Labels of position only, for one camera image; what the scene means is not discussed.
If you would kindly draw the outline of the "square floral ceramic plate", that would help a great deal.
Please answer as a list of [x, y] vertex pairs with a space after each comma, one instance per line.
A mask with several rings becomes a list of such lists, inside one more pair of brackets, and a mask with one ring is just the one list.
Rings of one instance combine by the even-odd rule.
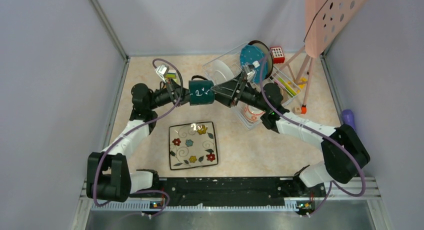
[[172, 125], [168, 128], [168, 137], [170, 170], [219, 164], [216, 131], [212, 121]]

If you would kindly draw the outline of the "round white plate red lettering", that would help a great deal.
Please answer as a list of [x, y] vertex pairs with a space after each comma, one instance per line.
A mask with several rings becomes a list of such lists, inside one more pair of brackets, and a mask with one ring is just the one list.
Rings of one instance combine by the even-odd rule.
[[212, 62], [211, 73], [216, 85], [234, 78], [232, 70], [221, 60], [214, 60]]

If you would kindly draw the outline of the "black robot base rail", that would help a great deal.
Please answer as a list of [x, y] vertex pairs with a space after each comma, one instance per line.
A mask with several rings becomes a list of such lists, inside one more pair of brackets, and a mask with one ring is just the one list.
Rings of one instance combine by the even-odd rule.
[[264, 194], [272, 198], [324, 197], [326, 187], [320, 183], [308, 188], [293, 177], [168, 177], [153, 181], [152, 190], [161, 190], [172, 198], [223, 194]]

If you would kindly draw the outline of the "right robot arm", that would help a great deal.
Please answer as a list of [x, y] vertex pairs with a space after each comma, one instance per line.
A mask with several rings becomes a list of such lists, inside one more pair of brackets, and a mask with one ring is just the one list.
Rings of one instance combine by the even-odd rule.
[[211, 90], [223, 105], [233, 107], [242, 102], [264, 111], [261, 121], [268, 130], [298, 138], [322, 152], [321, 162], [307, 165], [295, 174], [293, 190], [297, 195], [307, 196], [322, 183], [347, 184], [355, 176], [365, 180], [363, 168], [371, 158], [350, 125], [327, 126], [299, 117], [281, 105], [283, 96], [277, 84], [267, 83], [258, 91], [241, 74]]

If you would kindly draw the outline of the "dark green ceramic mug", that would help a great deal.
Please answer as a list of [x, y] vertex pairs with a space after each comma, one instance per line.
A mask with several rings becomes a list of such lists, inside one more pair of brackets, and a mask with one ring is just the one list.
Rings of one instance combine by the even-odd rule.
[[188, 82], [189, 104], [191, 106], [210, 105], [215, 101], [212, 91], [214, 82], [201, 75], [194, 75]]

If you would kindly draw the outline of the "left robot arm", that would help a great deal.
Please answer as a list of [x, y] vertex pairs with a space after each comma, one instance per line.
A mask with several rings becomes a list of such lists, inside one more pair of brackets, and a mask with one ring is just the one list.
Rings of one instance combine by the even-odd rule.
[[125, 129], [108, 147], [91, 153], [87, 159], [86, 195], [94, 200], [125, 202], [140, 190], [149, 197], [160, 192], [158, 173], [151, 169], [131, 173], [128, 158], [161, 119], [154, 110], [170, 103], [175, 107], [183, 105], [190, 100], [190, 92], [169, 80], [157, 90], [138, 83], [132, 87], [131, 95], [133, 106]]

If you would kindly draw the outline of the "orange patterned white bowl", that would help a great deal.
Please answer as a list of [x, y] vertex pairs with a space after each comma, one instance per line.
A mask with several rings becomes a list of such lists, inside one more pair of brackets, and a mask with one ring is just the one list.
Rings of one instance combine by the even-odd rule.
[[251, 105], [246, 105], [243, 109], [243, 116], [249, 123], [256, 123], [265, 112]]

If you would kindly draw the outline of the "red-rimmed cream round plate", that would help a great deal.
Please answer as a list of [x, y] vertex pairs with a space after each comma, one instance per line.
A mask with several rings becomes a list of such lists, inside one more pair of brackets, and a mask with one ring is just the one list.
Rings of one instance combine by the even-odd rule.
[[269, 53], [270, 48], [265, 43], [263, 43], [262, 41], [259, 41], [259, 40], [252, 40], [248, 43], [248, 45], [254, 46], [254, 47], [260, 49], [263, 53], [262, 58], [267, 57], [266, 64], [265, 64], [266, 65], [266, 71], [263, 70], [263, 74], [266, 74], [264, 76], [264, 79], [268, 79], [272, 75], [273, 67], [274, 67], [274, 57], [272, 56], [271, 53]]

